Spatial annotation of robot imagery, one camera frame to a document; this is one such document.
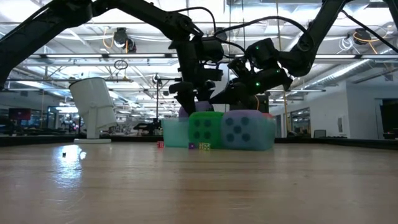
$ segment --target wooden table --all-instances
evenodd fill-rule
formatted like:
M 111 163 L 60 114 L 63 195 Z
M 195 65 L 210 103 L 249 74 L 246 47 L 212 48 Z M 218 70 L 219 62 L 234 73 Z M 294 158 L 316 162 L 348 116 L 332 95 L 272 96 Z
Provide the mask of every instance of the wooden table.
M 395 151 L 278 144 L 205 152 L 134 142 L 0 148 L 0 223 L 397 220 Z

